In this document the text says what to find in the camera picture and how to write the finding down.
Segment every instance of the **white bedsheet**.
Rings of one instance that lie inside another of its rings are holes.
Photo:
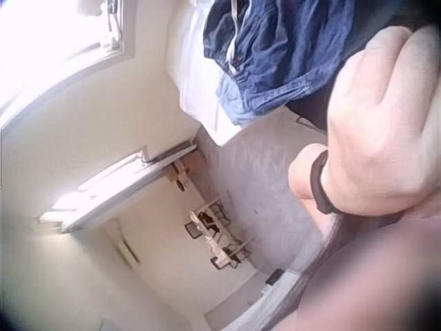
[[[244,126],[235,126],[216,96],[223,71],[203,55],[203,28],[212,0],[180,1],[170,22],[166,69],[180,91],[180,107],[202,123],[220,146]]]

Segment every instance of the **table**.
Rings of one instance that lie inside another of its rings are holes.
[[[245,242],[241,243],[239,240],[235,239],[231,233],[225,228],[225,226],[217,219],[216,215],[213,213],[213,211],[210,209],[212,205],[215,203],[218,203],[220,199],[217,197],[213,201],[206,203],[205,205],[201,206],[195,211],[190,211],[190,219],[196,224],[198,229],[203,233],[203,236],[205,240],[207,241],[210,250],[214,254],[215,257],[218,259],[216,260],[216,264],[219,266],[219,268],[223,268],[226,265],[233,262],[233,260],[230,258],[240,252],[242,252],[245,249],[245,246],[253,240],[253,238],[250,238],[246,240]],[[220,230],[220,235],[217,239],[215,239],[212,234],[209,232],[209,230],[205,227],[205,224],[198,218],[198,214],[200,212],[206,212],[211,218],[213,218],[213,222],[216,224],[216,226]],[[227,254],[224,252],[222,245],[220,244],[221,239],[225,237],[229,245],[233,247],[233,251],[231,254]]]

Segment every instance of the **bright window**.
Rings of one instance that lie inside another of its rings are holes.
[[[46,90],[120,48],[118,2],[103,0],[99,16],[83,16],[78,1],[3,1],[0,130]]]
[[[143,151],[134,153],[100,172],[80,185],[75,191],[63,195],[45,212],[40,221],[60,221],[70,225],[124,189],[156,169],[145,161]]]

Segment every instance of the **gray carpet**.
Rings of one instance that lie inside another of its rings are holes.
[[[276,268],[301,271],[322,242],[289,190],[287,171],[304,146],[325,143],[326,137],[296,118],[286,109],[277,111],[223,147],[203,128],[196,135],[208,167],[193,182],[206,201],[220,196],[238,238],[255,236],[250,261],[266,274]]]

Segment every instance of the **denim shirt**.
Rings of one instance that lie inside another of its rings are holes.
[[[215,0],[204,55],[225,71],[220,104],[245,123],[323,87],[342,61],[354,0]]]

